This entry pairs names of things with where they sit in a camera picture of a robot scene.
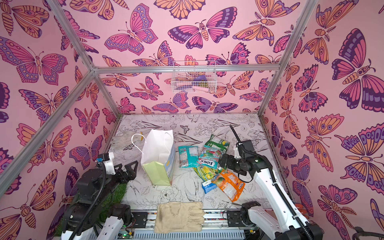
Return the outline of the white paper bag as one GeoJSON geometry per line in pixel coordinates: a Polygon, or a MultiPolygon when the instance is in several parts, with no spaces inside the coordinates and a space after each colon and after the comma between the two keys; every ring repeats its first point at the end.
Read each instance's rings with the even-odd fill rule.
{"type": "Polygon", "coordinates": [[[171,186],[175,165],[175,140],[172,130],[151,130],[147,136],[134,134],[131,142],[141,152],[141,166],[154,186],[171,186]],[[143,147],[134,144],[143,138],[143,147]]]}

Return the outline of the teal Fox's candy bag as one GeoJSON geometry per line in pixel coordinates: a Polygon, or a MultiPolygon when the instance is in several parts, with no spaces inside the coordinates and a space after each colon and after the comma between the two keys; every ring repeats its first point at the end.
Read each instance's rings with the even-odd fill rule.
{"type": "Polygon", "coordinates": [[[202,152],[198,157],[198,164],[216,170],[222,153],[223,152],[218,148],[204,145],[202,152]]]}

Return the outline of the teal candy bag back-side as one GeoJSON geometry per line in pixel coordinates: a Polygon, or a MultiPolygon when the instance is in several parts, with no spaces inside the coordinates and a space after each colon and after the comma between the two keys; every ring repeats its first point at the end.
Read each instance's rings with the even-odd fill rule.
{"type": "Polygon", "coordinates": [[[199,148],[197,146],[179,146],[180,168],[197,168],[199,166],[199,148]]]}

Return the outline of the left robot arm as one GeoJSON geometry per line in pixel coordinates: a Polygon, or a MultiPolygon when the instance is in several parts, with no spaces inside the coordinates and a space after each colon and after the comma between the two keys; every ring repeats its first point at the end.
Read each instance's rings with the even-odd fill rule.
{"type": "Polygon", "coordinates": [[[107,171],[109,163],[99,160],[97,167],[86,171],[77,182],[75,202],[63,216],[62,240],[89,240],[92,235],[98,240],[113,240],[123,226],[132,222],[129,205],[114,204],[105,208],[103,203],[118,186],[136,178],[138,162],[111,165],[111,174],[107,171]]]}

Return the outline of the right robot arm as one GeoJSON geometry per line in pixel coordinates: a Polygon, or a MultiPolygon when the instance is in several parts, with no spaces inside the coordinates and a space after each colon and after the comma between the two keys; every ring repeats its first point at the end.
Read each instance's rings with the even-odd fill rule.
{"type": "Polygon", "coordinates": [[[267,157],[258,154],[250,140],[241,141],[238,136],[236,139],[235,155],[224,154],[219,165],[238,176],[250,176],[259,185],[274,212],[271,216],[257,201],[244,204],[245,224],[256,225],[271,240],[321,240],[321,228],[311,224],[295,206],[267,157]]]}

